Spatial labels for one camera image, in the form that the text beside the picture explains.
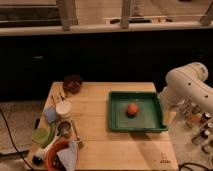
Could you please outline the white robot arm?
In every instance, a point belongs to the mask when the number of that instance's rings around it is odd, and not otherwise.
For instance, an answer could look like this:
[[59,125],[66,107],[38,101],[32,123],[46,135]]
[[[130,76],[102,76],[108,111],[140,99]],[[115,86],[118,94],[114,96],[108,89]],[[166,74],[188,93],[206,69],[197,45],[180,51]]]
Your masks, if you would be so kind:
[[168,110],[190,100],[213,114],[213,88],[205,83],[207,78],[208,69],[200,62],[170,70],[165,77],[167,86],[159,93],[163,109]]

